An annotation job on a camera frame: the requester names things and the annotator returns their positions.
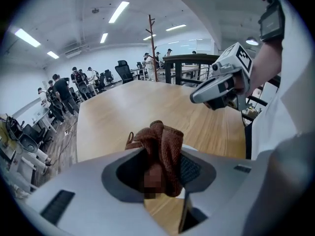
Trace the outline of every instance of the round ceiling light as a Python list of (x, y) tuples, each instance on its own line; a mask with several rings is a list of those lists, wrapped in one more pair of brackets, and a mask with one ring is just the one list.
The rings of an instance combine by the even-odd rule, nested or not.
[(254, 37), (249, 37), (247, 40), (246, 40), (246, 43), (248, 43), (249, 45), (258, 45), (258, 41), (254, 38)]

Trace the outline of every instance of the gray pants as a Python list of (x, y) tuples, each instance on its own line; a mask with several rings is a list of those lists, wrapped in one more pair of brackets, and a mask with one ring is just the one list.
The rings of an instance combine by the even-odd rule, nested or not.
[(77, 113), (79, 113), (79, 106), (75, 104), (72, 96), (68, 97), (66, 100), (63, 100), (64, 105), (68, 108), (70, 113), (73, 115), (75, 110)]

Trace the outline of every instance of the wooden table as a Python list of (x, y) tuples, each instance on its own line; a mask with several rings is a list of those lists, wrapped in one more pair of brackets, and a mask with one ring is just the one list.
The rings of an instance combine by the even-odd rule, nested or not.
[[(241, 112), (209, 110), (189, 99), (192, 88), (162, 82), (132, 81), (81, 104), (77, 126), (78, 162), (123, 151), (130, 131), (162, 120), (184, 133), (184, 144), (199, 151), (245, 158)], [(146, 200), (153, 218), (177, 235), (184, 200), (161, 195)]]

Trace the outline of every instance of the wooden pole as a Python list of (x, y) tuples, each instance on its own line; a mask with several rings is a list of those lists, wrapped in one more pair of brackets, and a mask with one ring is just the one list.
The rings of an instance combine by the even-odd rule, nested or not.
[(152, 44), (152, 53), (153, 53), (153, 67), (154, 67), (154, 74), (156, 77), (156, 81), (158, 81), (158, 73), (157, 73), (157, 62), (156, 62), (156, 52), (155, 52), (155, 47), (154, 47), (154, 40), (153, 40), (153, 31), (152, 31), (152, 25), (154, 24), (155, 21), (151, 19), (151, 15), (149, 15), (149, 24), (150, 24), (150, 34), (151, 34), (151, 44)]

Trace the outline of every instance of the white ceiling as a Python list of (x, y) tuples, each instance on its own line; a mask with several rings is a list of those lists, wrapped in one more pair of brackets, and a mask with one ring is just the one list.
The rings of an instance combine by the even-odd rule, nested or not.
[[(130, 5), (114, 24), (108, 21), (121, 1)], [(222, 42), (243, 42), (248, 36), (259, 38), (260, 15), (265, 9), (261, 0), (213, 0), (219, 19)], [(1, 54), (25, 64), (43, 67), (53, 62), (48, 51), (64, 58), (64, 53), (82, 47), (92, 50), (117, 44), (149, 44), (148, 14), (156, 19), (155, 39), (206, 28), (181, 0), (29, 0), (15, 15), (12, 25), (23, 28), (42, 45), (34, 48), (14, 34), (5, 36)], [(174, 31), (165, 29), (187, 24)], [(100, 39), (108, 32), (104, 45)]]

